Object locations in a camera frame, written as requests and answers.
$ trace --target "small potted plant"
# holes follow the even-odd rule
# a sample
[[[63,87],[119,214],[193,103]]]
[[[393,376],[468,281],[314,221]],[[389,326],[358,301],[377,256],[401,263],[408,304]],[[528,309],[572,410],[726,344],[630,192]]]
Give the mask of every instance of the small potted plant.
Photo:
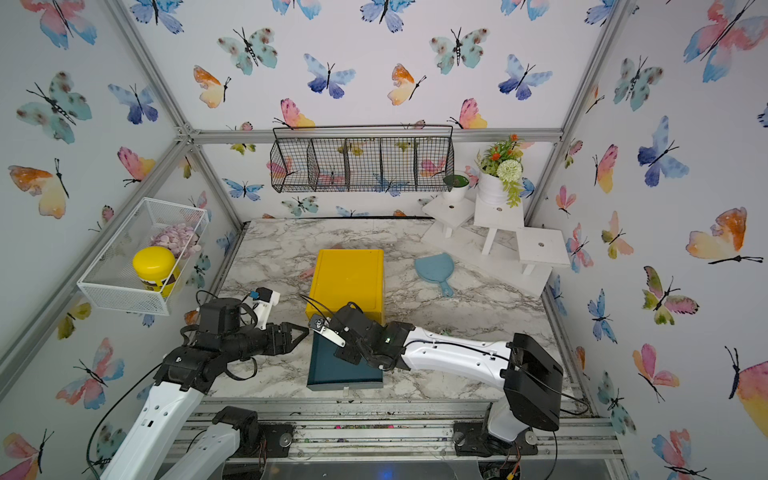
[[[510,135],[508,140],[496,142],[484,154],[478,152],[478,196],[487,204],[506,203],[510,207],[520,204],[520,193],[523,191],[520,185],[523,175],[520,143],[517,135]]]
[[[455,203],[461,201],[469,190],[469,179],[461,174],[452,174],[442,179],[451,187],[450,191],[443,192],[442,197],[446,202]]]

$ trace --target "wallpaper wall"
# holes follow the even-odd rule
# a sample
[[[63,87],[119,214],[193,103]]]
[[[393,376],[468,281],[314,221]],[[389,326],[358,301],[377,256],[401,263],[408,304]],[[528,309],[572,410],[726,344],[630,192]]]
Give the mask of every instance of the wallpaper wall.
[[[639,6],[535,215],[550,285],[639,478],[764,478],[768,4]]]

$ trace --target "yellow box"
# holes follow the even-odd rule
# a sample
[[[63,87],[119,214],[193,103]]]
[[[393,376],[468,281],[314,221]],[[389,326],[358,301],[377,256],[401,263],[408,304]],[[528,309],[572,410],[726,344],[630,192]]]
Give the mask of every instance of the yellow box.
[[[321,250],[310,296],[336,312],[349,302],[384,325],[384,250]],[[306,306],[306,318],[317,313]]]

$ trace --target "wire mesh basket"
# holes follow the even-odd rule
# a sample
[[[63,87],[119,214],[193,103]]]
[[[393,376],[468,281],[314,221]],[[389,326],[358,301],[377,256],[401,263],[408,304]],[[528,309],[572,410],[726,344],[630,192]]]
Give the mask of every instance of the wire mesh basket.
[[[435,192],[451,187],[453,127],[274,128],[272,188],[282,192]]]
[[[203,233],[208,226],[205,209],[154,198],[142,199],[78,281],[78,287],[91,305],[129,313],[170,315],[170,304],[185,286],[197,260],[197,255],[185,258],[193,246],[191,239],[184,245],[171,271],[180,270],[176,282],[164,286],[160,292],[147,290],[133,268],[133,259],[136,252],[149,247],[152,237],[165,227],[179,223],[194,227],[197,244],[204,246]],[[166,288],[172,290],[164,298]]]

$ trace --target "white flower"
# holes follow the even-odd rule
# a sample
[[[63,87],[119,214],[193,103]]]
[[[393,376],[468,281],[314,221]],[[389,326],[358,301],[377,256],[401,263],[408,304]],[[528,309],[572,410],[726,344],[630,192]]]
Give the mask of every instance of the white flower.
[[[523,166],[516,160],[507,160],[498,166],[496,174],[502,181],[516,182],[523,176]]]

